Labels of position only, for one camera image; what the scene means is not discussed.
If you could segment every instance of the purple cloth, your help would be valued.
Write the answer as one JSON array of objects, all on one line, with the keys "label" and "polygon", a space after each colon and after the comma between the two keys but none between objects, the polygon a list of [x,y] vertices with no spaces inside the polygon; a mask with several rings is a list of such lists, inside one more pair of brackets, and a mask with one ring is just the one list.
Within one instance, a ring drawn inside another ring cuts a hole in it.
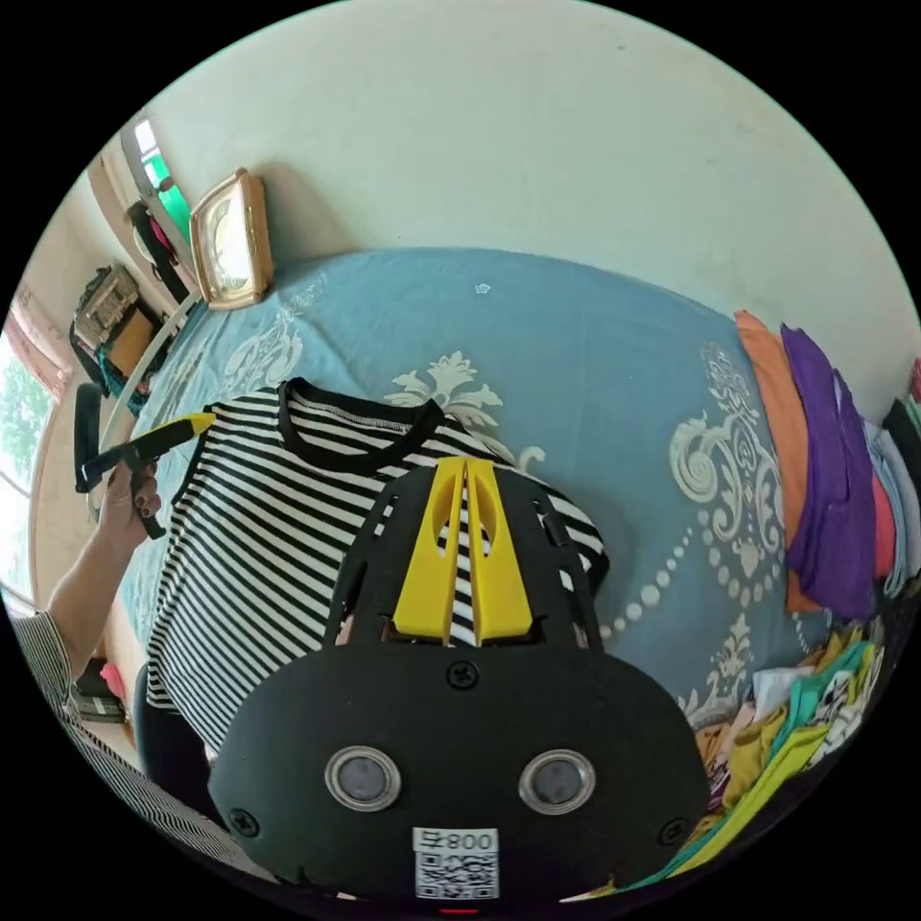
[{"label": "purple cloth", "polygon": [[802,330],[781,326],[809,429],[806,500],[787,565],[810,598],[841,617],[873,616],[873,464],[851,391]]}]

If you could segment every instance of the tree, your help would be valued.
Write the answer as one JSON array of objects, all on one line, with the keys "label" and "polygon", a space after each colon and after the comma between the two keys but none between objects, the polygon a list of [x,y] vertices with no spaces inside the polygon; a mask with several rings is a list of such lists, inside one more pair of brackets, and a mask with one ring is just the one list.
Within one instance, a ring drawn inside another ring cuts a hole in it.
[{"label": "tree", "polygon": [[24,483],[50,409],[51,396],[22,362],[8,362],[0,372],[0,445]]}]

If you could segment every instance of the pink curtain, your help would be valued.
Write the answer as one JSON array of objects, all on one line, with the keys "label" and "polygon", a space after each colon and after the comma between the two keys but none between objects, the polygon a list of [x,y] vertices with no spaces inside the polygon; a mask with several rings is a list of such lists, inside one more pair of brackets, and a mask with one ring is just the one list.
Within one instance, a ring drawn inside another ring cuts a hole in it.
[{"label": "pink curtain", "polygon": [[3,331],[16,357],[60,402],[73,373],[69,343],[25,283],[16,290]]}]

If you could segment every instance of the pile of clothes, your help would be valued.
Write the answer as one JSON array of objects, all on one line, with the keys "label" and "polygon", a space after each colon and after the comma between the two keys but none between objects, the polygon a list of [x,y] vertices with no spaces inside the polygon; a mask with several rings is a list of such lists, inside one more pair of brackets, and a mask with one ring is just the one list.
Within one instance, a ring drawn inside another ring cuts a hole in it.
[{"label": "pile of clothes", "polygon": [[[783,488],[787,609],[830,610],[824,649],[756,672],[730,721],[697,732],[710,780],[707,813],[673,860],[636,886],[677,876],[722,852],[785,781],[854,734],[880,675],[890,600],[921,589],[921,360],[911,392],[882,426],[802,330],[770,332],[736,315],[754,366]],[[616,881],[583,897],[616,889]]]},{"label": "pile of clothes", "polygon": [[[783,486],[787,609],[867,621],[921,570],[921,412],[895,400],[862,419],[840,373],[802,330],[741,311]],[[921,372],[915,375],[921,385]]]}]

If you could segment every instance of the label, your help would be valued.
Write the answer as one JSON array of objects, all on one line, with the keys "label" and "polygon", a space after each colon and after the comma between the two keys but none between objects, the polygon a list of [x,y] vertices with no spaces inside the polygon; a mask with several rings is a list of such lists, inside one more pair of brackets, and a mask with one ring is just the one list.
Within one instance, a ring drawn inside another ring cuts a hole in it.
[{"label": "label", "polygon": [[415,895],[420,899],[498,899],[495,828],[413,828]]}]

